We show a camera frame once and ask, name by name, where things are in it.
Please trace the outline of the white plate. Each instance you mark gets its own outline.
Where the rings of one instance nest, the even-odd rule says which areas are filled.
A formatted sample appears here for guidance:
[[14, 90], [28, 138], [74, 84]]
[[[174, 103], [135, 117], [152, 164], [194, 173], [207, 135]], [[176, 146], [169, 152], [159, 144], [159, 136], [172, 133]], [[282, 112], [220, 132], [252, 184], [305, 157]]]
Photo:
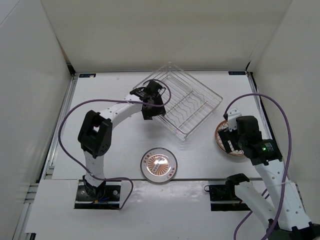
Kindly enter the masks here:
[[[222, 122], [220, 122], [218, 124], [218, 126], [216, 127], [215, 131], [214, 131], [214, 139], [217, 143], [217, 145], [220, 147], [220, 149], [224, 152], [226, 152], [225, 147], [223, 146], [222, 140], [218, 134], [218, 131], [223, 130], [225, 128], [228, 128], [228, 123], [226, 120], [223, 120]], [[229, 155], [231, 156], [235, 156], [235, 157], [244, 157], [244, 152], [242, 150], [234, 150], [234, 148], [232, 147], [232, 144], [229, 143], [230, 149], [232, 150], [232, 152], [229, 153]]]

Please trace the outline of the metal wire dish rack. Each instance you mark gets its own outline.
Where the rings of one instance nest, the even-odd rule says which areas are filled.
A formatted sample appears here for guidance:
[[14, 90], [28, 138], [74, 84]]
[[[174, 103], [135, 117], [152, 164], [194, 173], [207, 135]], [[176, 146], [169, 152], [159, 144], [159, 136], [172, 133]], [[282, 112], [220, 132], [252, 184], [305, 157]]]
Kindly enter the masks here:
[[185, 140], [223, 101], [223, 97], [172, 62], [160, 67], [139, 82], [159, 80], [169, 88], [162, 92], [166, 114], [157, 118]]

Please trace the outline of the plate with orange sunburst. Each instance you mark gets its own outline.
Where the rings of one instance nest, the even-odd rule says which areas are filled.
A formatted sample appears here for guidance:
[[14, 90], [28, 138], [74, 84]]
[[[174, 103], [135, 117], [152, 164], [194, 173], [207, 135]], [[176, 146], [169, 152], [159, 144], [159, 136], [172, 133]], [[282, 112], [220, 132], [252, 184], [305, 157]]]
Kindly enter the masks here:
[[170, 182], [178, 170], [176, 156], [166, 148], [148, 150], [141, 158], [140, 171], [145, 179], [157, 185]]

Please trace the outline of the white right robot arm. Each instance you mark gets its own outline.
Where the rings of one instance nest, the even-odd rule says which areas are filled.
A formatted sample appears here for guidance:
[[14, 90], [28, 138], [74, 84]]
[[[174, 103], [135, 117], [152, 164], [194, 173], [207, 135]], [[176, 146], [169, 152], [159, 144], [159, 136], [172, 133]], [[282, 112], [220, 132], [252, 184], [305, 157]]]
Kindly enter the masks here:
[[240, 150], [250, 159], [271, 199], [255, 190], [243, 173], [229, 176], [224, 193], [230, 200], [241, 199], [266, 229], [265, 240], [318, 240], [320, 226], [306, 214], [295, 183], [285, 174], [282, 154], [273, 139], [264, 139], [258, 120], [240, 113], [227, 113], [228, 126], [218, 131], [227, 153]]

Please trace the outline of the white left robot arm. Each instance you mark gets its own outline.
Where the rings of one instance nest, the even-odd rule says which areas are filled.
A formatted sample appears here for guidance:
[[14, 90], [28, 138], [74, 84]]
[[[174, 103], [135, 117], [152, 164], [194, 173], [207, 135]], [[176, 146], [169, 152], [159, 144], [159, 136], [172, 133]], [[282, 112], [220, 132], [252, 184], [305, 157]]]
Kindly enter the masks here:
[[85, 156], [87, 173], [83, 183], [93, 200], [100, 200], [105, 194], [104, 155], [111, 147], [113, 129], [136, 113], [141, 113], [144, 120], [165, 115], [160, 93], [164, 88], [158, 80], [152, 79], [146, 86], [130, 91], [120, 103], [100, 112], [86, 113], [77, 140]]

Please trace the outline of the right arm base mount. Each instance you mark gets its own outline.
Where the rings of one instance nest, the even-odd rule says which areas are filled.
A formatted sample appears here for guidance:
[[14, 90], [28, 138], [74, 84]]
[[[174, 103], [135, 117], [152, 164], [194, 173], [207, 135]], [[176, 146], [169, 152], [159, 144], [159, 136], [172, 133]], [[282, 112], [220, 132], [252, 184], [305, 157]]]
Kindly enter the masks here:
[[205, 185], [203, 189], [206, 193], [209, 193], [210, 210], [212, 212], [250, 211], [250, 208], [238, 197], [231, 197], [224, 184]]

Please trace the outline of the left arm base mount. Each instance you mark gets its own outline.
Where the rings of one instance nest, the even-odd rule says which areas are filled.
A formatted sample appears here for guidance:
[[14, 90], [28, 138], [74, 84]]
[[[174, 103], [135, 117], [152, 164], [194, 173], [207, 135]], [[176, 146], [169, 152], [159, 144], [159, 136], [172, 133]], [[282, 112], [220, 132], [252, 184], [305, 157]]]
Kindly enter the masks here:
[[77, 186], [74, 209], [78, 210], [117, 210], [120, 208], [122, 183], [107, 182], [104, 189], [94, 195], [81, 181]]

